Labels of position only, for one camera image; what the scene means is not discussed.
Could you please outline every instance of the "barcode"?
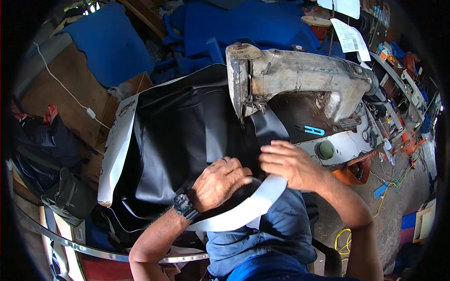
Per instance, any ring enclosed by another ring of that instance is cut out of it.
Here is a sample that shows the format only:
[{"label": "barcode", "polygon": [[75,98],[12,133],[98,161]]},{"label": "barcode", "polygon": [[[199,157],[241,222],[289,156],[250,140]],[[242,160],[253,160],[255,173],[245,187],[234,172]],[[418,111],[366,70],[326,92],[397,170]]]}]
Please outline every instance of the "barcode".
[{"label": "barcode", "polygon": [[358,50],[358,42],[356,41],[355,38],[353,38],[353,47],[355,47],[355,50]]},{"label": "barcode", "polygon": [[81,230],[81,228],[77,229],[76,234],[75,234],[75,238],[78,241],[83,241],[83,231]]}]

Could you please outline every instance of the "wristwatch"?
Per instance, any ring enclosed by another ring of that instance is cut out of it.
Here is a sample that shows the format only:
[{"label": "wristwatch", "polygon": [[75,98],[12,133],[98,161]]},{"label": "wristwatch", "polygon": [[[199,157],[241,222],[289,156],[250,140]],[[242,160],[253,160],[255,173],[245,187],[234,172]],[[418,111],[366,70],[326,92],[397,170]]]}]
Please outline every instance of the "wristwatch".
[{"label": "wristwatch", "polygon": [[200,213],[194,208],[192,201],[189,199],[189,196],[183,188],[178,189],[175,193],[173,208],[177,214],[190,221],[193,221],[200,216]]}]

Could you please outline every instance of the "leg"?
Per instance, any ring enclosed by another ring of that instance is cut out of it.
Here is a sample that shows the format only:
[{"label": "leg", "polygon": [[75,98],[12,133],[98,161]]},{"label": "leg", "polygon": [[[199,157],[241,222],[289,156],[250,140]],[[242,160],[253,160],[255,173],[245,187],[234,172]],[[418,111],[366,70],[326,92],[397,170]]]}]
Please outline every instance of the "leg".
[{"label": "leg", "polygon": [[288,254],[304,265],[316,260],[310,222],[300,191],[286,188],[261,217],[260,230],[264,232],[267,249]]},{"label": "leg", "polygon": [[214,277],[223,278],[248,258],[267,253],[259,247],[264,240],[263,233],[243,226],[233,231],[208,232],[206,250],[211,264],[208,271]]}]

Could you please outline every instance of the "dirty floor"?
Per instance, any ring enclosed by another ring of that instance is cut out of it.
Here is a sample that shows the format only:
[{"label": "dirty floor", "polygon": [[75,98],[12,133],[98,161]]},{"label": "dirty floor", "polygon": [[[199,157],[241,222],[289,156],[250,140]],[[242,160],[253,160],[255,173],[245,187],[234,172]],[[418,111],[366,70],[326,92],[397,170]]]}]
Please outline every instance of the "dirty floor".
[{"label": "dirty floor", "polygon": [[[395,257],[398,253],[401,230],[401,217],[405,214],[416,211],[422,203],[429,197],[429,179],[428,171],[432,177],[436,175],[436,168],[434,162],[434,140],[430,140],[422,145],[420,149],[421,159],[416,162],[416,168],[411,169],[403,183],[399,186],[399,192],[393,187],[389,187],[386,192],[381,210],[378,216],[374,219],[377,230],[378,248],[381,257],[381,263],[385,274],[391,273],[394,268]],[[397,159],[395,169],[401,172],[403,169],[409,168],[409,159],[402,154],[402,157]],[[388,176],[392,176],[392,165],[388,161],[380,163],[377,155],[372,158],[371,171],[386,181],[392,181]],[[370,174],[369,179],[365,185],[352,186],[351,188],[361,196],[367,203],[375,215],[380,206],[381,198],[374,199],[374,190],[383,185],[383,181]],[[334,248],[334,241],[338,232],[347,228],[334,208],[320,196],[317,196],[317,205],[319,206],[319,221],[315,224],[315,238]],[[338,240],[338,249],[342,248],[347,241],[349,232],[344,232]],[[315,273],[322,275],[324,272],[323,253],[317,253],[318,258],[314,264]],[[347,261],[342,263],[342,272],[346,270]]]}]

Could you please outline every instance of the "blue shirt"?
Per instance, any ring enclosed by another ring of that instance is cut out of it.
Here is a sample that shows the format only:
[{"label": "blue shirt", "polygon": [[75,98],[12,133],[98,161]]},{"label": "blue shirt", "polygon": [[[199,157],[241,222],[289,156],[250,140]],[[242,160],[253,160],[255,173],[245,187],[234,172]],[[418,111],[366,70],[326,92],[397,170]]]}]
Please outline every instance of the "blue shirt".
[{"label": "blue shirt", "polygon": [[293,257],[270,252],[251,257],[235,268],[227,281],[342,281],[358,280],[343,277],[323,277],[308,273],[304,265]]}]

